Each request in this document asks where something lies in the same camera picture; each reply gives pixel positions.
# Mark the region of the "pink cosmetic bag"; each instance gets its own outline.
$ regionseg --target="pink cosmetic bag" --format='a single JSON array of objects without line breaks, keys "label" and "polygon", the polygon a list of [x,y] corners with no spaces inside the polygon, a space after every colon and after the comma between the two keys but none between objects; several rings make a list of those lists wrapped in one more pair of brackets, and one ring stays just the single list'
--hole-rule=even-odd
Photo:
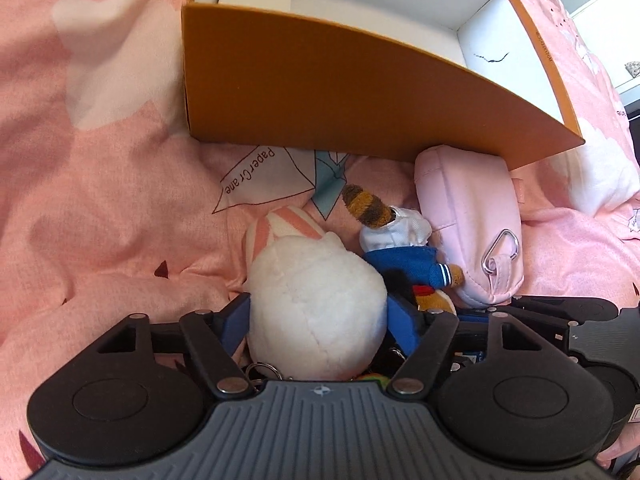
[{"label": "pink cosmetic bag", "polygon": [[507,301],[524,280],[520,211],[507,165],[499,156],[437,146],[415,160],[420,211],[430,244],[465,272],[456,289],[471,307]]}]

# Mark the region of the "key ring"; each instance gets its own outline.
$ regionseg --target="key ring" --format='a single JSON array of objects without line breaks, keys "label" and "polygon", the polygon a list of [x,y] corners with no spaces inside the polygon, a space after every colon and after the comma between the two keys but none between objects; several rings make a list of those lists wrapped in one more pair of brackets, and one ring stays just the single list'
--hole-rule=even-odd
[{"label": "key ring", "polygon": [[500,231],[500,234],[495,237],[494,243],[491,244],[487,252],[485,252],[484,256],[482,257],[482,270],[484,270],[484,273],[487,276],[491,276],[497,273],[495,269],[492,270],[489,267],[489,257],[491,256],[491,253],[494,252],[494,249],[498,246],[498,243],[500,243],[500,240],[502,240],[506,236],[510,236],[511,238],[513,238],[513,243],[515,246],[513,254],[510,256],[510,258],[512,260],[515,260],[516,256],[520,254],[520,242],[518,241],[518,237],[513,231],[511,231],[511,229],[503,229],[502,231]]},{"label": "key ring", "polygon": [[[255,370],[256,368],[267,368],[267,370],[271,370],[275,375],[276,375],[276,379],[279,381],[283,381],[284,380],[284,376],[280,373],[280,371],[273,365],[270,365],[268,363],[251,363],[250,365],[247,366],[247,368],[244,369],[244,374],[248,377],[249,376],[249,372],[251,370]],[[264,382],[264,379],[254,379],[251,381],[252,386],[260,386],[262,383]]]}]

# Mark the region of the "orange box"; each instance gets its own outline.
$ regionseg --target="orange box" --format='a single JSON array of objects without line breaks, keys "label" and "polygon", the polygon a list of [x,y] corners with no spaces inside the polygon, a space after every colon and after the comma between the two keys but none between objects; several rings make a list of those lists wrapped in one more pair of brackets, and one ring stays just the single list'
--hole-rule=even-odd
[{"label": "orange box", "polygon": [[188,120],[199,140],[409,162],[448,144],[499,155],[510,169],[584,142],[520,0],[252,5],[182,8]]}]

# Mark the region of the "raccoon tail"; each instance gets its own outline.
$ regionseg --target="raccoon tail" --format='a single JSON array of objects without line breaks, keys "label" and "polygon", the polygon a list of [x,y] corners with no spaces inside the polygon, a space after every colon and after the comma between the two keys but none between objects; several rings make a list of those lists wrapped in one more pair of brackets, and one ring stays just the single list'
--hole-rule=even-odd
[{"label": "raccoon tail", "polygon": [[342,200],[349,213],[371,229],[379,229],[396,219],[396,212],[393,209],[360,186],[353,184],[344,186]]}]

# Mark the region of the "pink bedsheet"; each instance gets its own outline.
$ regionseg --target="pink bedsheet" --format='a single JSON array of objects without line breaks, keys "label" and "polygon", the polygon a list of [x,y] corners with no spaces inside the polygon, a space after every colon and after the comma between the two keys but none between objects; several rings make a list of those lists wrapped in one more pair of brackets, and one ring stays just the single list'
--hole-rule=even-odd
[{"label": "pink bedsheet", "polygon": [[[344,174],[417,206],[411,164],[191,139],[181,1],[0,0],[3,480],[42,462],[25,417],[34,388],[128,313],[162,322],[221,308],[241,290],[256,217],[302,206],[357,250],[358,225],[334,207]],[[591,151],[514,172],[522,293],[635,306],[638,165],[624,110],[559,0],[523,1]]]}]

